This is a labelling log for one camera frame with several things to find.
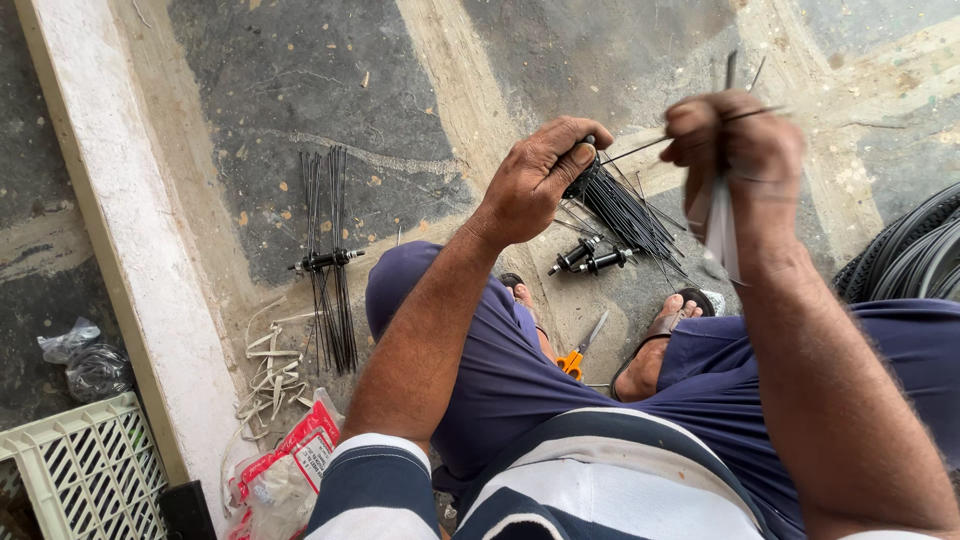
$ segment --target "sandal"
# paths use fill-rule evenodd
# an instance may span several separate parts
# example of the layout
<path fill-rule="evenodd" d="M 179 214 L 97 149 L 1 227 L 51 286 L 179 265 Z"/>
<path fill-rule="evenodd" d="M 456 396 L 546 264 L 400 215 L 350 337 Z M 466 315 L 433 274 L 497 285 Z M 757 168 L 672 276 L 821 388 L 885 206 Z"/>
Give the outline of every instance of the sandal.
<path fill-rule="evenodd" d="M 684 290 L 678 291 L 677 294 L 684 297 L 684 302 L 681 304 L 680 310 L 675 313 L 669 313 L 661 317 L 654 319 L 654 322 L 650 324 L 650 328 L 647 329 L 647 333 L 643 336 L 643 339 L 640 340 L 640 344 L 636 346 L 636 350 L 626 361 L 623 362 L 623 365 L 620 366 L 620 369 L 616 370 L 616 373 L 613 374 L 613 379 L 610 381 L 610 395 L 615 400 L 623 403 L 620 400 L 620 397 L 616 395 L 616 379 L 620 377 L 620 374 L 627 369 L 627 366 L 630 365 L 630 362 L 634 361 L 636 355 L 640 352 L 640 348 L 643 347 L 643 344 L 651 339 L 656 337 L 669 337 L 673 333 L 673 329 L 677 328 L 677 325 L 680 324 L 680 321 L 683 321 L 686 318 L 684 314 L 684 306 L 686 303 L 692 300 L 697 303 L 697 307 L 704 311 L 702 317 L 713 317 L 716 315 L 716 310 L 713 308 L 713 303 L 710 299 L 701 291 L 693 287 L 688 287 Z"/>
<path fill-rule="evenodd" d="M 513 272 L 500 274 L 497 277 L 497 279 L 501 283 L 503 283 L 503 286 L 510 287 L 511 290 L 516 290 L 517 285 L 526 286 L 526 283 L 523 282 L 523 278 L 518 276 L 517 274 L 514 274 Z M 514 295 L 514 302 L 516 302 L 517 304 L 520 304 L 521 306 L 526 307 L 527 311 L 530 311 L 530 316 L 534 318 L 534 326 L 537 327 L 537 330 L 542 331 L 543 335 L 547 335 L 546 330 L 544 330 L 543 327 L 540 325 L 540 318 L 538 317 L 537 313 L 533 310 L 533 308 L 527 306 L 526 304 L 523 304 L 523 302 L 520 301 L 520 299 L 516 296 L 516 294 Z"/>

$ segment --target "plastic crate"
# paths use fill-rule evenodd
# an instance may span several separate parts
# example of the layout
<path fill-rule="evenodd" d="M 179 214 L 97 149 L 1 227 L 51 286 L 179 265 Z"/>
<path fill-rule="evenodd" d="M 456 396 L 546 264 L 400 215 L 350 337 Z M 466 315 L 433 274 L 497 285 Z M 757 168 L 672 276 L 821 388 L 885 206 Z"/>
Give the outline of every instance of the plastic crate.
<path fill-rule="evenodd" d="M 46 540 L 163 538 L 167 483 L 133 392 L 0 433 Z"/>

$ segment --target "brown sandal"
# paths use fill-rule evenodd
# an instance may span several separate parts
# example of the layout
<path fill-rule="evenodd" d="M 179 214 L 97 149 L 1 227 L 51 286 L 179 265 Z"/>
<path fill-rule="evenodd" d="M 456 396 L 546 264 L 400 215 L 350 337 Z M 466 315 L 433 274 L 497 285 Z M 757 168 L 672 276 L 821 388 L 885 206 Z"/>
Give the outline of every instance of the brown sandal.
<path fill-rule="evenodd" d="M 670 337 L 670 335 L 673 333 L 673 329 L 677 328 L 677 325 L 680 324 L 680 321 L 683 321 L 686 318 L 686 315 L 684 314 L 684 306 L 686 306 L 688 301 L 692 300 L 697 304 L 697 307 L 704 311 L 704 314 L 701 315 L 702 317 L 712 317 L 716 314 L 713 304 L 700 289 L 689 287 L 679 291 L 677 294 L 680 294 L 684 297 L 684 302 L 680 305 L 680 310 L 675 313 L 668 313 L 654 319 L 654 322 L 650 324 L 650 328 L 647 329 L 647 333 L 643 336 L 643 339 L 640 340 L 640 344 L 636 346 L 634 353 L 630 355 L 630 357 L 623 362 L 623 365 L 620 366 L 620 369 L 616 370 L 616 373 L 613 374 L 613 379 L 610 381 L 610 395 L 615 400 L 622 403 L 620 397 L 616 395 L 616 379 L 620 377 L 620 374 L 623 373 L 624 370 L 627 369 L 627 366 L 630 365 L 630 362 L 634 361 L 634 358 L 636 358 L 636 355 L 640 352 L 640 348 L 643 347 L 644 343 L 657 337 Z"/>

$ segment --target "hand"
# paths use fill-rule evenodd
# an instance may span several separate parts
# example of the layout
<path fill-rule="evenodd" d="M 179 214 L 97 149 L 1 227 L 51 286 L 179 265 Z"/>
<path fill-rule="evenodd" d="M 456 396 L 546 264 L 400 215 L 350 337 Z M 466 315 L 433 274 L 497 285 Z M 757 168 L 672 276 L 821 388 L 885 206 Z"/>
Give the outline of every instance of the hand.
<path fill-rule="evenodd" d="M 580 143 L 593 135 L 593 145 Z M 485 244 L 502 250 L 542 233 L 553 221 L 564 190 L 613 143 L 599 122 L 561 116 L 521 140 L 493 175 L 480 207 L 464 225 Z"/>
<path fill-rule="evenodd" d="M 697 194 L 712 185 L 718 156 L 726 160 L 741 278 L 776 270 L 780 259 L 789 258 L 799 246 L 794 221 L 804 136 L 794 124 L 769 112 L 736 118 L 762 109 L 743 90 L 684 99 L 666 112 L 666 132 L 674 140 L 660 154 L 664 161 L 689 167 L 684 212 L 700 223 L 706 223 L 701 214 L 709 209 L 709 197 L 698 200 Z M 703 241 L 702 227 L 691 230 Z"/>

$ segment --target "striped shirt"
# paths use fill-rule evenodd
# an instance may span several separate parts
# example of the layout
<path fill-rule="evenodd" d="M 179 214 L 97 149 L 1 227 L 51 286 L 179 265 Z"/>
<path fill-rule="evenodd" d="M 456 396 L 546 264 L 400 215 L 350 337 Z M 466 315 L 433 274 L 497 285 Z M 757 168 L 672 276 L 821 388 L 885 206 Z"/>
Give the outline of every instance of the striped shirt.
<path fill-rule="evenodd" d="M 458 515 L 455 540 L 774 537 L 707 445 L 626 408 L 572 410 L 525 433 L 471 485 Z M 389 435 L 345 441 L 324 473 L 307 530 L 307 540 L 439 538 L 427 456 Z M 855 537 L 929 538 L 866 534 Z"/>

